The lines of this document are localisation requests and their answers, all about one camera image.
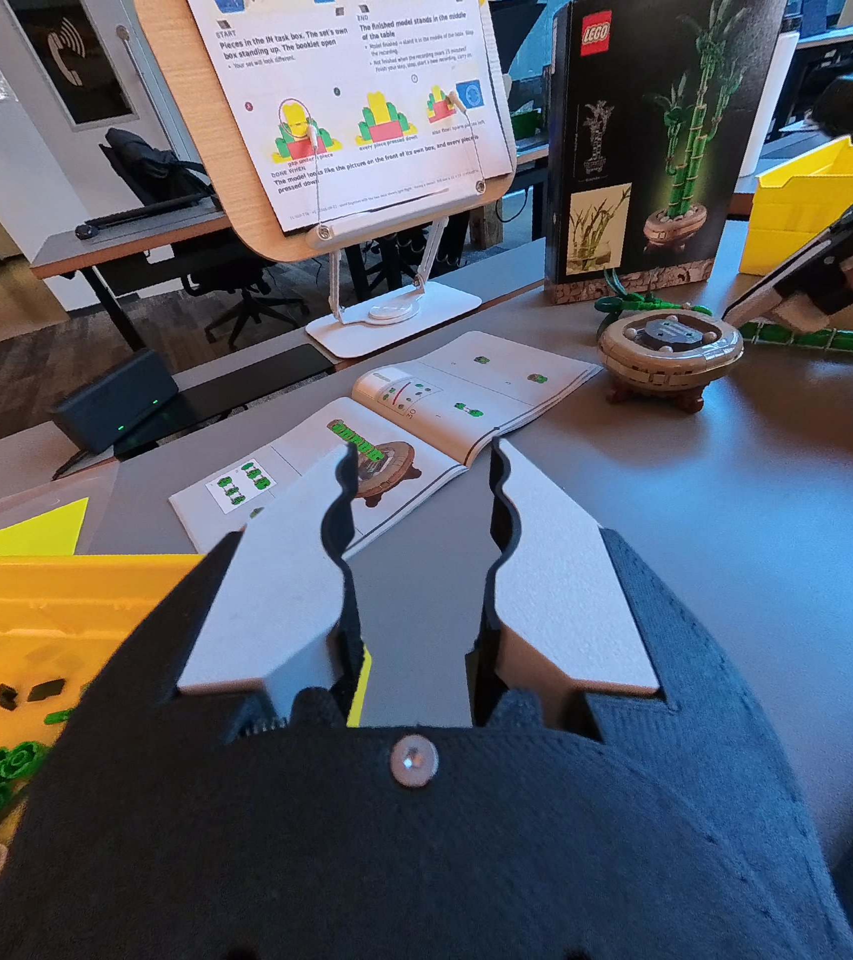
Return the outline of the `white paper roll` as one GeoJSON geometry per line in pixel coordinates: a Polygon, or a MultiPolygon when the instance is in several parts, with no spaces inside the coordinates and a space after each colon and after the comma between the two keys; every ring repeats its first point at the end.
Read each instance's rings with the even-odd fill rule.
{"type": "Polygon", "coordinates": [[[752,176],[760,160],[761,150],[768,136],[799,39],[798,30],[782,31],[778,36],[738,174],[740,178],[752,176]]]}

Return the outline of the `open building booklet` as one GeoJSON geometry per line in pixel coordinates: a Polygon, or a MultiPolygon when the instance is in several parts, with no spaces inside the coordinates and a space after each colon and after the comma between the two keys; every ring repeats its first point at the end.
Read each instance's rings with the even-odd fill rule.
{"type": "Polygon", "coordinates": [[[371,543],[463,474],[494,438],[537,419],[600,367],[480,331],[420,359],[363,374],[347,398],[169,498],[196,551],[209,552],[283,500],[333,450],[358,451],[355,534],[371,543]]]}

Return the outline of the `yellow plastic bin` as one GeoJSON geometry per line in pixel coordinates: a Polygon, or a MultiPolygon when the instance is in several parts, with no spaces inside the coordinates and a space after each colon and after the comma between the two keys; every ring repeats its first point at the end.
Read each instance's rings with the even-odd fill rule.
{"type": "Polygon", "coordinates": [[[87,687],[123,641],[198,564],[193,555],[0,558],[0,747],[50,749],[87,687]],[[60,696],[27,702],[36,684],[65,679],[60,696]]]}
{"type": "Polygon", "coordinates": [[[853,205],[853,143],[834,139],[761,174],[740,272],[763,276],[853,205]]]}

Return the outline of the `grey background desk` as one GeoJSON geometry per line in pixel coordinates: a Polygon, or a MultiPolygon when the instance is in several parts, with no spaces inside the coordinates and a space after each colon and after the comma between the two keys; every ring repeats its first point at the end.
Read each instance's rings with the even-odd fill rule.
{"type": "Polygon", "coordinates": [[[210,198],[177,210],[148,208],[147,213],[135,221],[104,226],[89,239],[79,239],[73,231],[52,235],[30,270],[39,280],[52,279],[231,226],[229,217],[210,198]]]}

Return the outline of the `black office chair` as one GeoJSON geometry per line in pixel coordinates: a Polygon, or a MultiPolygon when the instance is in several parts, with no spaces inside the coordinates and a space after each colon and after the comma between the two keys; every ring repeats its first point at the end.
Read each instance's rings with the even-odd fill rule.
{"type": "MultiPolygon", "coordinates": [[[[156,149],[137,134],[120,128],[109,128],[106,142],[103,152],[110,165],[146,207],[194,195],[215,195],[214,187],[199,177],[206,172],[201,164],[180,160],[173,151],[156,149]]],[[[231,351],[249,321],[258,324],[268,316],[296,329],[297,321],[277,312],[277,306],[298,306],[300,315],[309,314],[300,297],[270,296],[265,279],[268,261],[245,246],[231,228],[173,243],[171,249],[174,258],[187,261],[177,269],[186,294],[193,298],[217,292],[241,296],[241,301],[204,329],[208,342],[216,341],[215,331],[228,321],[234,321],[227,341],[231,351]]]]}

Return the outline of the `white sheet with yellow patch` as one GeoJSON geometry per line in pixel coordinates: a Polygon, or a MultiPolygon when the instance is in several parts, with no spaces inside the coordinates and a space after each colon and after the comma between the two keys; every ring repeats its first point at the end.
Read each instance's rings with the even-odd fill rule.
{"type": "Polygon", "coordinates": [[[0,498],[0,557],[86,553],[120,468],[112,460],[0,498]]]}

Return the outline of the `dark phone sign panel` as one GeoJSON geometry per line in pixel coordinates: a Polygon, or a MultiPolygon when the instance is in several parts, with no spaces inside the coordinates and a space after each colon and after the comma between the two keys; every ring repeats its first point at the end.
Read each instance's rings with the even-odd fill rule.
{"type": "Polygon", "coordinates": [[[8,6],[75,127],[136,116],[80,1],[9,1],[8,6]]]}

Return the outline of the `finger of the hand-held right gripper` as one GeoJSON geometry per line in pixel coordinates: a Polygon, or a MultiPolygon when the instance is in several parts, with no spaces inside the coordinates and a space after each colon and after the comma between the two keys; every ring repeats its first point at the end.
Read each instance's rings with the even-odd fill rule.
{"type": "Polygon", "coordinates": [[[849,229],[823,231],[732,303],[722,320],[745,325],[767,317],[781,325],[827,325],[851,305],[841,268],[850,242],[849,229]]]}

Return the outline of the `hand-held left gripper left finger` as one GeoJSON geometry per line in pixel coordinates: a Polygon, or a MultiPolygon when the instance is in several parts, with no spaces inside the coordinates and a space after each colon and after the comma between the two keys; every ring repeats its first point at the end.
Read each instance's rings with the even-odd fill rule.
{"type": "Polygon", "coordinates": [[[358,450],[340,446],[246,526],[180,674],[184,695],[258,692],[288,718],[329,690],[347,716],[363,665],[344,553],[354,534],[358,450]]]}

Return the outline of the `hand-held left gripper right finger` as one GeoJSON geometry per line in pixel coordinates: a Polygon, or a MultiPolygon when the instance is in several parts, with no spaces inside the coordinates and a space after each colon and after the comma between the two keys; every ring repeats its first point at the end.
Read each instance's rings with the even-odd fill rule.
{"type": "Polygon", "coordinates": [[[506,690],[539,699],[550,727],[578,727],[586,691],[649,698],[661,690],[601,525],[508,441],[491,450],[491,536],[468,654],[472,721],[486,725],[506,690]]]}

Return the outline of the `tan toy pot base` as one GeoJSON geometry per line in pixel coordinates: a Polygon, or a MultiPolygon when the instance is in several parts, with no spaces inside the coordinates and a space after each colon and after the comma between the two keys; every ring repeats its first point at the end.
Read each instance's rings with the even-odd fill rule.
{"type": "Polygon", "coordinates": [[[608,402],[658,398],[696,414],[706,386],[741,359],[745,340],[722,319],[666,307],[612,321],[598,333],[597,347],[612,378],[608,402]]]}

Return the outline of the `dark box with green light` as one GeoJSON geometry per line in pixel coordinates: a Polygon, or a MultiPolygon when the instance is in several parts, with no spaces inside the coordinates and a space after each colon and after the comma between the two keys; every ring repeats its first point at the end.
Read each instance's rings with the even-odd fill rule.
{"type": "Polygon", "coordinates": [[[178,393],[160,355],[144,348],[54,404],[50,419],[78,450],[99,454],[178,393]]]}

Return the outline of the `instruction sheet on wooden stand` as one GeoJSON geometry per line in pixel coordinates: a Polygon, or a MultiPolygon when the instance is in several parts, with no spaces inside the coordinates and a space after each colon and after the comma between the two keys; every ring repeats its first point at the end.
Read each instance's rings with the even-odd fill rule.
{"type": "Polygon", "coordinates": [[[429,276],[450,217],[503,197],[516,173],[515,139],[502,83],[501,117],[513,156],[510,174],[481,180],[475,198],[426,198],[390,209],[284,232],[246,148],[216,69],[194,21],[190,2],[136,2],[137,16],[189,134],[212,180],[220,204],[239,238],[255,253],[282,262],[328,255],[329,309],[307,333],[339,358],[370,354],[390,343],[429,330],[472,311],[479,299],[431,282],[429,276]],[[432,222],[420,266],[411,284],[357,306],[339,304],[339,258],[349,247],[432,222]]]}

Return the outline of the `black toy set box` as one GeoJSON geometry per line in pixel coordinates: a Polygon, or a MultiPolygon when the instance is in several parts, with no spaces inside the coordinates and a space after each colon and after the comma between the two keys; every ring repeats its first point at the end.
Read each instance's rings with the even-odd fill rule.
{"type": "Polygon", "coordinates": [[[553,18],[544,288],[706,282],[783,1],[578,1],[553,18]]]}

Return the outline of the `green toy bamboo stalk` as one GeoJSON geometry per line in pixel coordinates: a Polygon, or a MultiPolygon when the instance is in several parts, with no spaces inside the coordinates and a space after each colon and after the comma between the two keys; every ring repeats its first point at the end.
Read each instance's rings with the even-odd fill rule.
{"type": "MultiPolygon", "coordinates": [[[[712,317],[712,311],[702,305],[690,302],[673,303],[646,292],[644,294],[629,293],[614,269],[604,270],[603,279],[612,282],[612,295],[602,296],[594,303],[594,309],[604,315],[597,333],[601,334],[612,322],[618,320],[626,311],[657,311],[667,310],[673,313],[679,309],[691,311],[712,317]]],[[[795,333],[778,323],[762,318],[745,323],[740,328],[740,334],[747,344],[769,343],[785,346],[798,346],[811,350],[840,352],[853,354],[853,330],[837,328],[823,328],[810,333],[795,333]]]]}

